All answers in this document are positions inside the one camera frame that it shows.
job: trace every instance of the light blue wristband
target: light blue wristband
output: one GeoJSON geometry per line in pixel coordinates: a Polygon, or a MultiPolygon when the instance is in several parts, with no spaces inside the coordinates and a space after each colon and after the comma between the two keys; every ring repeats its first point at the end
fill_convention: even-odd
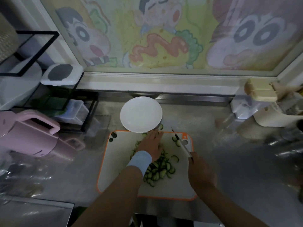
{"type": "Polygon", "coordinates": [[[134,154],[132,159],[129,161],[127,166],[136,166],[142,172],[142,177],[144,176],[149,164],[152,163],[152,157],[145,150],[140,150],[134,154]]]}

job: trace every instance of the cartoon poster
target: cartoon poster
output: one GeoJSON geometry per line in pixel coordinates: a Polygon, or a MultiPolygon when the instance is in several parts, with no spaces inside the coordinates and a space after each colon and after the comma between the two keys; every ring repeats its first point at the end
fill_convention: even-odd
{"type": "Polygon", "coordinates": [[[273,70],[303,36],[303,0],[51,1],[94,67],[273,70]]]}

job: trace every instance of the cutting board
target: cutting board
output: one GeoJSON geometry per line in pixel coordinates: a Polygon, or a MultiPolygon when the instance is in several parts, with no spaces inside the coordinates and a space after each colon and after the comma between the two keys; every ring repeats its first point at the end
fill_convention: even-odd
{"type": "MultiPolygon", "coordinates": [[[[107,142],[101,164],[97,182],[97,188],[101,193],[126,167],[130,161],[130,155],[132,154],[132,149],[135,148],[136,142],[143,139],[140,133],[129,131],[115,131],[115,133],[117,137],[112,142],[107,142]]],[[[178,156],[179,163],[176,163],[172,159],[170,160],[170,163],[176,168],[176,173],[172,175],[171,179],[165,176],[164,179],[154,182],[154,187],[142,181],[138,197],[186,201],[194,200],[197,197],[188,180],[188,154],[183,148],[176,146],[176,143],[172,140],[173,135],[172,132],[164,132],[161,143],[165,152],[168,153],[168,158],[172,155],[178,156]]],[[[193,151],[191,137],[187,133],[177,133],[177,135],[180,138],[182,137],[182,140],[187,140],[188,144],[186,148],[190,152],[193,151]]]]}

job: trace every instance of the knife blade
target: knife blade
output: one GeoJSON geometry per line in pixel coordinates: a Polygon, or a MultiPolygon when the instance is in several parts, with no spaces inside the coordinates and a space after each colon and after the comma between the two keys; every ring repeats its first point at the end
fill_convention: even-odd
{"type": "Polygon", "coordinates": [[[186,148],[186,146],[182,143],[182,140],[179,138],[179,136],[176,134],[176,132],[174,131],[174,129],[172,129],[172,132],[174,133],[175,137],[177,138],[177,140],[180,140],[181,146],[183,147],[183,149],[185,149],[185,151],[188,153],[188,155],[191,157],[191,153],[189,152],[189,150],[186,148]]]}

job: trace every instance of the yellow lid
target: yellow lid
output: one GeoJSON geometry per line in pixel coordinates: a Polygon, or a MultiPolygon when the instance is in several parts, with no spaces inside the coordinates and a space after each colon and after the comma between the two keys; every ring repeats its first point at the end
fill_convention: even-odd
{"type": "Polygon", "coordinates": [[[275,102],[278,99],[270,81],[263,78],[249,78],[244,85],[244,91],[256,101],[275,102]]]}

